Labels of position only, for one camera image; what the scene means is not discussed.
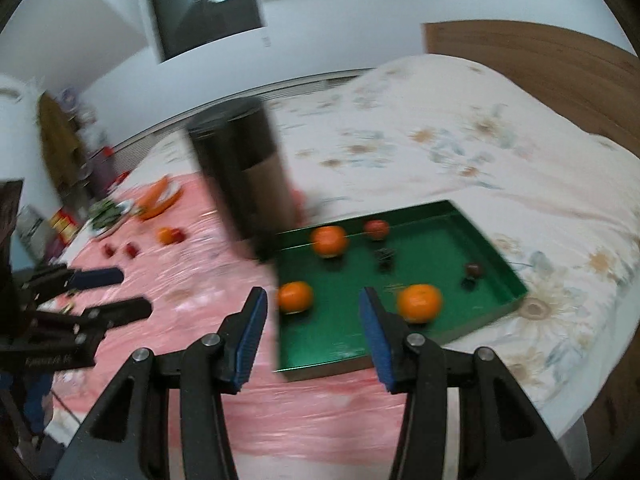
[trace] bed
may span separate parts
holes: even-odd
[[[455,201],[530,295],[513,314],[448,347],[492,346],[560,438],[593,402],[640,319],[640,118],[633,106],[640,65],[600,40],[546,25],[451,22],[424,30],[432,54],[269,102],[287,169],[321,204],[313,222]],[[117,261],[123,286],[78,296],[79,308],[139,293],[155,306],[144,324],[107,336],[93,370],[57,379],[78,413],[139,346],[184,348],[236,310],[252,285],[273,300],[273,270],[230,253],[196,171],[184,133],[176,132],[121,190],[136,196],[171,172],[186,192],[164,218],[128,222],[114,235],[116,245],[136,237],[143,248],[136,260]],[[158,248],[161,223],[191,236],[179,248]],[[99,248],[85,242],[81,234],[66,257],[80,267],[103,265]],[[314,478],[386,478],[404,399],[387,395],[372,370],[286,383],[272,372],[275,346],[272,313],[252,380],[225,399],[241,477],[309,475],[311,468]],[[456,474],[451,412],[446,478]],[[177,435],[170,439],[177,459]]]

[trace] dark cylindrical container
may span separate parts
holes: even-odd
[[[257,97],[196,114],[187,131],[236,252],[267,259],[273,235],[295,227],[295,207],[267,113]]]

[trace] wooden floor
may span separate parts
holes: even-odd
[[[616,439],[631,424],[640,422],[640,329],[598,398],[585,413],[584,421],[593,466],[606,458]]]

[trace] wooden headboard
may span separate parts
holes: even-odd
[[[640,156],[640,60],[565,28],[502,20],[425,23],[426,51],[507,76],[583,130]]]

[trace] brown cloth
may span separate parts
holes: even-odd
[[[78,182],[82,144],[60,105],[44,93],[38,102],[42,158],[57,189]]]

